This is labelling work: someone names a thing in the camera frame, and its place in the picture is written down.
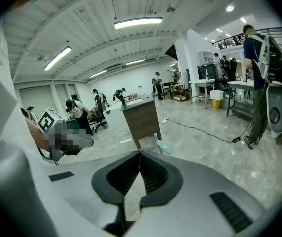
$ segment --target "railing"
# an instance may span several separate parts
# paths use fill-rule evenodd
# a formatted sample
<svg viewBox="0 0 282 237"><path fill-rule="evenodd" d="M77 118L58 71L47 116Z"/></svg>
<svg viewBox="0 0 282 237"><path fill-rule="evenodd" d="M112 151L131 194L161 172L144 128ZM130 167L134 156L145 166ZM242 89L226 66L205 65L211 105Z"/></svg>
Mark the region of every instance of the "railing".
<svg viewBox="0 0 282 237"><path fill-rule="evenodd" d="M282 27L272 27L272 28L265 28L265 29L260 29L257 30L258 34L262 35L269 35L274 38L275 41L282 40ZM237 34L225 39L221 39L213 45L215 46L216 49L218 50L223 50L225 48L230 48L233 46L238 46L242 45L245 41L245 35L244 34Z"/></svg>

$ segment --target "chair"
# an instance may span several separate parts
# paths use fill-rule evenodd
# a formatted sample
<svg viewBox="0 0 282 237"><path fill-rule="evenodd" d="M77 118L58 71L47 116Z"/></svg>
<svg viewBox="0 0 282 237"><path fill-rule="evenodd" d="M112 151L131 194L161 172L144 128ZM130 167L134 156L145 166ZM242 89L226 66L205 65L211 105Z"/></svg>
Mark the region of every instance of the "chair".
<svg viewBox="0 0 282 237"><path fill-rule="evenodd" d="M97 129L101 126L105 129L107 129L107 127L105 126L105 124L107 124L107 122L105 122L105 121L103 122L105 117L104 117L104 114L103 114L102 103L101 103L100 99L97 99L97 108L98 108L98 111L96 112L96 114L90 120L90 124L97 124L95 127L93 127L93 130L95 132L97 132Z"/></svg>

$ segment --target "yellow bin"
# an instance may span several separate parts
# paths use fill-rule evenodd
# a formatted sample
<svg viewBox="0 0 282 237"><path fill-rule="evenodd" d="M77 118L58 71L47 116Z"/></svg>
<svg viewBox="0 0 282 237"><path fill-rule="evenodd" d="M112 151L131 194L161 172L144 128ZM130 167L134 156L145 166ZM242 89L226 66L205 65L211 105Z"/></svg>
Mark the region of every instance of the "yellow bin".
<svg viewBox="0 0 282 237"><path fill-rule="evenodd" d="M220 100L214 100L213 99L213 108L215 109L215 110L218 110L219 108L220 108Z"/></svg>

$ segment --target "glossy floor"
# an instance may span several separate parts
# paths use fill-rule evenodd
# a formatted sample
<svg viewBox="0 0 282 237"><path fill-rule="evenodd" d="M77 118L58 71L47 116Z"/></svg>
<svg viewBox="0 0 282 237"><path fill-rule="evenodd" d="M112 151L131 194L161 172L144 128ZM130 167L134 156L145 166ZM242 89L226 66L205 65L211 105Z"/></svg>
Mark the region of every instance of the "glossy floor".
<svg viewBox="0 0 282 237"><path fill-rule="evenodd" d="M248 125L235 115L226 116L226 110L204 108L204 103L155 100L159 121L164 117L195 126L205 132L231 141L240 136ZM227 143L171 121L160 124L162 140L172 150L172 156L203 164L215 169L270 208L282 200L282 145L277 145L267 129L260 143L250 150L243 142ZM99 128L94 134L94 146L83 149L77 157L66 156L60 164L93 160L136 149L129 131L117 134L111 127ZM140 140L141 147L159 152L155 137ZM139 215L139 200L145 195L144 183L139 175L125 198L127 220Z"/></svg>

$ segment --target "power strip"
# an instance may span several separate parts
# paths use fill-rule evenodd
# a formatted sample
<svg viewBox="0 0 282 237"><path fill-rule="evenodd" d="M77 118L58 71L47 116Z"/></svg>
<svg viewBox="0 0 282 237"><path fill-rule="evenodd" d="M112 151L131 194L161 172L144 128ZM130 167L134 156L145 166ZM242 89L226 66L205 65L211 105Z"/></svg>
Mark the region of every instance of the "power strip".
<svg viewBox="0 0 282 237"><path fill-rule="evenodd" d="M167 118L163 119L163 121L161 122L161 124L165 124L168 121Z"/></svg>

